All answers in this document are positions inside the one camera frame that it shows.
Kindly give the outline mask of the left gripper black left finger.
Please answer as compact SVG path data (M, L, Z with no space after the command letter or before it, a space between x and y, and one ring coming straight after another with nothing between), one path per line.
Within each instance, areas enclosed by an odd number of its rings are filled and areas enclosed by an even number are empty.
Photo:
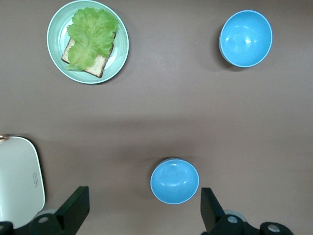
M36 217L29 225L32 235L74 235L89 213L89 188L77 190L51 214Z

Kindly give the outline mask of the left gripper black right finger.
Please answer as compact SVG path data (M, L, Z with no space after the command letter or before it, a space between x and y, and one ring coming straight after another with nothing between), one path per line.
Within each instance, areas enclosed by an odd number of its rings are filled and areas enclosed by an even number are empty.
M211 188L201 189L201 217L204 235L292 235L286 226L264 222L259 228L251 226L239 212L224 210Z

